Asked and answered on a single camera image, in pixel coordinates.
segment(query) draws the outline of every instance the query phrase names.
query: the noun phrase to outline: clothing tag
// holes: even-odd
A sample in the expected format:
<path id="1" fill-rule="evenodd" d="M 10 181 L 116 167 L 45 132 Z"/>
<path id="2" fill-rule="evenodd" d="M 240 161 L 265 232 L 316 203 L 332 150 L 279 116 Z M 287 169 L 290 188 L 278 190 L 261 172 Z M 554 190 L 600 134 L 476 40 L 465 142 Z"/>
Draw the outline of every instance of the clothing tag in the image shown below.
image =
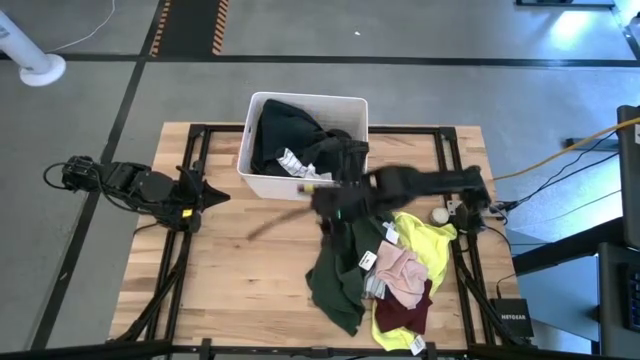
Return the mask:
<path id="1" fill-rule="evenodd" d="M 364 253 L 362 259 L 360 259 L 360 263 L 358 265 L 361 268 L 369 271 L 369 269 L 371 269 L 371 266 L 373 266 L 373 263 L 376 262 L 377 258 L 378 256 L 376 254 L 372 253 L 371 251 L 367 251 L 366 253 Z"/>
<path id="2" fill-rule="evenodd" d="M 392 228 L 387 228 L 387 235 L 385 235 L 385 237 L 387 238 L 387 240 L 389 240 L 390 243 L 396 245 L 398 243 L 399 236 L 400 234 L 398 234 L 395 230 L 393 230 Z"/>
<path id="3" fill-rule="evenodd" d="M 416 356 L 418 355 L 422 350 L 424 350 L 426 347 L 426 344 L 424 343 L 424 340 L 422 339 L 422 336 L 417 335 L 415 339 L 413 339 L 413 341 L 411 342 L 411 344 L 409 344 L 409 348 L 411 349 L 411 353 Z"/>

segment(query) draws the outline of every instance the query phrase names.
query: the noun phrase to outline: wooden table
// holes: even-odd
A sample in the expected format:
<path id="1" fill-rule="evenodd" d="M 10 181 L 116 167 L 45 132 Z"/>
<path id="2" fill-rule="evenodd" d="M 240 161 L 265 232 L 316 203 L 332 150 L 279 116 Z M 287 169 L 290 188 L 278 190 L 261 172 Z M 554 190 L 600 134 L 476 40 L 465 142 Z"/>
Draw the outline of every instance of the wooden table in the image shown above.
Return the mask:
<path id="1" fill-rule="evenodd" d="M 189 126 L 164 125 L 154 170 L 178 177 L 175 166 L 182 162 Z M 487 181 L 492 176 L 480 127 L 461 126 L 456 130 L 463 166 L 482 168 L 495 199 L 493 182 Z M 350 337 L 310 300 L 304 275 L 313 267 L 320 249 L 315 216 L 280 225 L 256 240 L 246 239 L 260 224 L 307 204 L 264 200 L 252 192 L 236 171 L 241 137 L 241 133 L 214 133 L 209 146 L 206 179 L 231 195 L 231 200 L 208 209 L 203 214 L 202 228 L 193 236 L 174 343 L 199 345 L 203 338 L 211 338 L 218 346 L 380 348 L 371 337 L 370 311 L 365 313 L 358 334 Z M 437 171 L 433 136 L 371 134 L 369 143 L 371 169 L 409 164 L 422 171 Z M 426 197 L 405 211 L 426 220 L 437 206 L 443 206 L 442 197 Z M 153 219 L 141 217 L 139 225 L 151 222 Z M 504 231 L 497 221 L 489 224 Z M 166 229 L 155 227 L 135 236 L 111 336 L 124 332 L 153 296 L 165 235 Z M 478 237 L 488 297 L 495 297 L 497 280 L 514 273 L 511 255 L 496 233 L 485 231 Z M 174 254 L 180 241 L 176 243 Z M 467 348 L 453 270 L 453 261 L 449 261 L 447 276 L 432 297 L 427 319 L 424 339 L 434 342 L 438 349 Z M 503 281 L 500 289 L 504 297 L 519 297 L 515 277 Z M 470 299 L 476 339 L 483 342 L 479 309 L 471 295 Z M 160 316 L 162 330 L 167 300 Z"/>

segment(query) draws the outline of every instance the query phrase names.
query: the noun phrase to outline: plastic bin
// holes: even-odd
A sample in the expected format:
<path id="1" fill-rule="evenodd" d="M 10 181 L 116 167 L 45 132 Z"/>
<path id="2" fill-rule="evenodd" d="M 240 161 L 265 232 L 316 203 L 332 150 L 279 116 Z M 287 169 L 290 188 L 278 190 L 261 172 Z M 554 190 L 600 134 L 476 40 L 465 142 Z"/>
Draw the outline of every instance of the plastic bin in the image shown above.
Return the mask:
<path id="1" fill-rule="evenodd" d="M 296 106 L 311 115 L 324 130 L 340 129 L 346 131 L 354 140 L 368 141 L 368 105 L 365 99 L 258 92 L 251 97 L 249 112 L 242 135 L 238 173 L 249 187 L 261 198 L 284 200 L 309 200 L 308 195 L 298 193 L 299 185 L 328 185 L 330 180 L 311 180 L 294 177 L 267 176 L 251 173 L 251 156 L 255 140 L 255 129 L 262 114 L 264 103 L 274 99 Z"/>

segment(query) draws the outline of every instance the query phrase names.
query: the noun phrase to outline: gray floor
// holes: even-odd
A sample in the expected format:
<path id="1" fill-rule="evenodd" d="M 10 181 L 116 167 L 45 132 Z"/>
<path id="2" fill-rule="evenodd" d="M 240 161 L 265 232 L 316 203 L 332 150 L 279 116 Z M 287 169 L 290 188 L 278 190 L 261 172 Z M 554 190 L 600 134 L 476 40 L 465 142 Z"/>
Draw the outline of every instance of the gray floor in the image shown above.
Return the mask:
<path id="1" fill-rule="evenodd" d="M 68 52 L 140 51 L 155 1 L 116 1 L 118 10 L 103 31 Z M 632 58 L 606 11 L 521 9 L 511 0 L 483 6 L 444 0 L 400 1 L 391 7 L 363 0 L 341 4 L 233 0 L 224 54 Z M 627 14 L 633 6 L 625 4 Z M 110 2 L 0 0 L 0 9 L 46 49 L 86 35 L 108 14 Z M 317 19 L 308 16 L 312 10 L 319 12 Z M 403 26 L 397 26 L 398 19 Z M 0 159 L 10 174 L 0 182 L 0 194 L 11 205 L 2 217 L 11 230 L 0 253 L 0 351 L 24 348 L 29 341 L 82 201 L 80 194 L 47 188 L 40 173 L 72 154 L 100 154 L 132 68 L 132 63 L 70 63 L 59 83 L 28 89 L 17 80 L 14 64 L 0 62 L 5 114 Z M 115 159 L 150 162 L 165 121 L 241 122 L 252 93 L 284 91 L 364 97 L 373 124 L 481 125 L 493 173 L 500 175 L 558 151 L 563 138 L 610 126 L 617 106 L 640 102 L 639 86 L 640 71 L 633 69 L 147 64 Z M 498 183 L 499 198 L 527 195 L 575 156 Z M 602 156 L 585 156 L 581 164 Z M 553 241 L 582 230 L 585 217 L 593 222 L 614 217 L 620 212 L 617 196 L 547 221 L 618 189 L 617 173 L 612 160 L 550 188 L 512 213 L 510 237 L 525 244 L 533 240 L 520 241 L 519 233 L 539 238 L 536 242 Z M 50 346 L 104 341 L 135 224 L 134 216 L 100 202 Z M 528 248 L 515 245 L 514 252 Z M 538 320 L 557 318 L 546 311 L 552 297 L 540 296 L 542 284 L 550 294 L 565 291 L 568 301 L 588 302 L 591 295 L 562 281 L 563 276 L 546 272 L 520 279 Z M 536 324 L 536 333 L 545 348 L 588 350 L 584 341 L 542 324 Z"/>

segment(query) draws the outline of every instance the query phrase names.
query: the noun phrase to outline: yellow shirt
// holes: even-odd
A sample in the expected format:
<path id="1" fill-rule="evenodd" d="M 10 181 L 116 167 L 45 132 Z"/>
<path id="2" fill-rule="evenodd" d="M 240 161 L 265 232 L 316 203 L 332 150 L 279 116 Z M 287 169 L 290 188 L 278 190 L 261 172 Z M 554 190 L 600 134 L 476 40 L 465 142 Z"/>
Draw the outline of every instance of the yellow shirt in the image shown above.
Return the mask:
<path id="1" fill-rule="evenodd" d="M 433 296 L 444 281 L 449 261 L 449 242 L 456 238 L 453 225 L 441 228 L 424 224 L 417 217 L 398 212 L 394 214 L 396 231 L 400 235 L 398 244 L 418 255 L 418 262 L 429 269 L 428 277 L 433 282 L 429 296 Z M 387 350 L 409 349 L 409 344 L 416 334 L 405 328 L 381 333 L 375 321 L 376 304 L 373 304 L 373 321 L 371 333 L 373 338 Z"/>

